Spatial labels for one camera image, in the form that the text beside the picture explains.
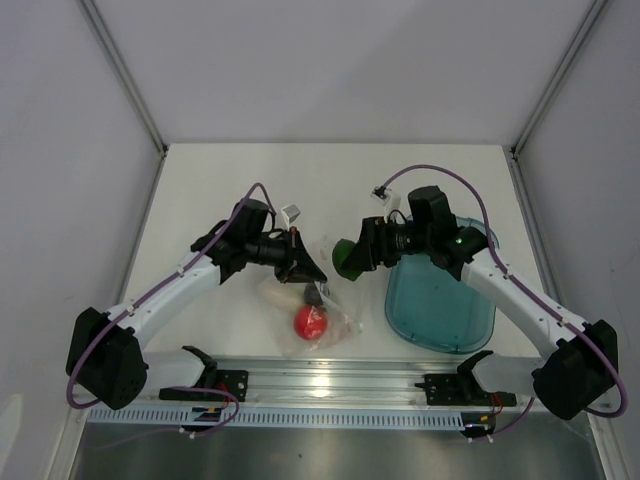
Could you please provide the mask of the green lime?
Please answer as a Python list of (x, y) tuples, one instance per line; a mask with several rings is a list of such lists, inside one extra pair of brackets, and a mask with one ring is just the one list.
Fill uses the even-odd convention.
[(348, 239), (338, 240), (332, 250), (332, 265), (336, 273), (350, 282), (355, 282), (363, 273), (363, 263), (354, 254), (356, 243)]

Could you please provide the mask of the dark purple plum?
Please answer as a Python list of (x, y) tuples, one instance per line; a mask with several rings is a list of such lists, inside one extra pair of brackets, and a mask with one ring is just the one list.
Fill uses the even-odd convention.
[(323, 298), (327, 294), (326, 285), (324, 283), (308, 283), (303, 291), (303, 301), (306, 305), (315, 308), (324, 308), (325, 301)]

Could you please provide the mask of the clear zip top bag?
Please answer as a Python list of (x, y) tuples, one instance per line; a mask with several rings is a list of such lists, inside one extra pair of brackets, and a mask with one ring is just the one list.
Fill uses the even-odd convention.
[(327, 294), (323, 298), (328, 317), (328, 328), (325, 334), (315, 340), (308, 341), (298, 337), (293, 328), (293, 312), (275, 308), (266, 303), (260, 289), (267, 284), (275, 284), (295, 289), (303, 295), (308, 283), (282, 284), (275, 278), (269, 277), (261, 281), (257, 287), (257, 294), (266, 327), (278, 349), (284, 357), (304, 357), (315, 354), (333, 352), (355, 342), (363, 330), (362, 325), (362, 297), (364, 284), (350, 282), (340, 277), (332, 265), (332, 250), (338, 239), (334, 236), (323, 235), (310, 244), (308, 250), (317, 265), (324, 271), (327, 281), (324, 282)]

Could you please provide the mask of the red tomato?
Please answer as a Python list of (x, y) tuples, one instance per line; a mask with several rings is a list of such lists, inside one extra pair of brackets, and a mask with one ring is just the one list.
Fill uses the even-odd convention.
[(294, 315), (293, 328), (303, 340), (315, 341), (321, 338), (328, 328), (328, 317), (324, 309), (304, 305)]

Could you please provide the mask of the white eggplant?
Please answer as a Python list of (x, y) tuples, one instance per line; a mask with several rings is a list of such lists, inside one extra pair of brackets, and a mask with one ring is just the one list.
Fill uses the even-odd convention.
[(287, 312), (295, 313), (305, 305), (299, 291), (282, 285), (267, 284), (260, 289), (260, 295), (269, 305)]

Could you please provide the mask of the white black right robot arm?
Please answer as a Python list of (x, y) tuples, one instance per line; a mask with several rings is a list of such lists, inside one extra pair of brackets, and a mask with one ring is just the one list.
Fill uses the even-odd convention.
[(536, 348), (535, 358), (510, 358), (481, 352), (456, 380), (458, 395), (479, 403), (491, 392), (527, 395), (563, 420), (591, 409), (616, 388), (621, 415), (628, 395), (619, 374), (615, 329), (604, 320), (589, 323), (537, 292), (508, 270), (490, 236), (462, 227), (447, 196), (436, 186), (408, 195), (409, 220), (384, 216), (363, 219), (357, 241), (339, 241), (332, 253), (336, 272), (351, 281), (379, 266), (393, 267), (403, 257), (425, 255), (455, 281), (487, 298)]

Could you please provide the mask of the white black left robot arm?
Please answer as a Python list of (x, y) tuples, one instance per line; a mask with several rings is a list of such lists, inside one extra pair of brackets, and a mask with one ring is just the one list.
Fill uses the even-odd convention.
[(76, 319), (66, 362), (70, 388), (81, 386), (95, 403), (119, 410), (146, 393), (168, 400), (219, 400), (218, 364), (193, 346), (174, 352), (145, 348), (199, 295), (222, 286), (249, 264), (269, 266), (283, 283), (326, 282), (299, 231), (265, 231), (268, 204), (244, 199), (229, 219), (198, 238), (167, 278), (147, 293), (105, 312), (89, 307)]

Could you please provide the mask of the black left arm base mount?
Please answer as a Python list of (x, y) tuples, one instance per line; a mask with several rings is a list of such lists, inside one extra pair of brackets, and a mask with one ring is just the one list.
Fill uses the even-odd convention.
[(221, 369), (214, 358), (194, 346), (183, 346), (180, 352), (185, 353), (190, 362), (195, 360), (202, 372), (192, 384), (177, 383), (160, 389), (161, 400), (229, 402), (227, 396), (212, 393), (212, 390), (220, 390), (233, 395), (239, 402), (245, 401), (249, 386), (247, 370)]

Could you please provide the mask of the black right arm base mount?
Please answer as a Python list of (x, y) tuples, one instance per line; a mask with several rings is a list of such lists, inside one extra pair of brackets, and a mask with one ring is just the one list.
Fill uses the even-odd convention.
[(507, 392), (483, 390), (470, 374), (428, 373), (414, 384), (430, 406), (515, 407), (517, 397)]

